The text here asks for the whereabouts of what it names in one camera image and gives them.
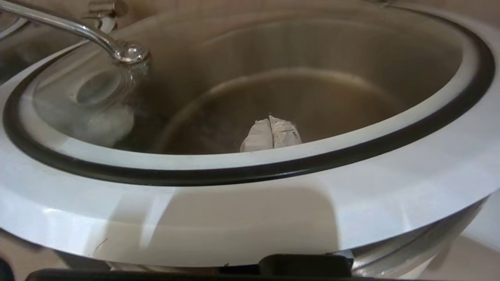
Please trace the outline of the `right gripper clear left finger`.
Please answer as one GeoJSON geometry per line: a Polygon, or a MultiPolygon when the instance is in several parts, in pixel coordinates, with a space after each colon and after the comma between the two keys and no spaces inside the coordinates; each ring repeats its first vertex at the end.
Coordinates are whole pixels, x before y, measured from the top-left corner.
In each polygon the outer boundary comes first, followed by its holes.
{"type": "Polygon", "coordinates": [[[256,121],[240,146],[240,153],[273,149],[273,132],[269,119],[256,121]]]}

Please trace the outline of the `right gripper clear right finger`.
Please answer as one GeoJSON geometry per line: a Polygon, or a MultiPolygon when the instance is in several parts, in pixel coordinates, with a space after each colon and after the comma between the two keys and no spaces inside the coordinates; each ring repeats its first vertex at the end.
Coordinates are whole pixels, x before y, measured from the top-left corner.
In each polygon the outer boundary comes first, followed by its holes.
{"type": "Polygon", "coordinates": [[[298,128],[294,123],[271,115],[268,116],[268,119],[270,121],[274,149],[302,144],[298,128]]]}

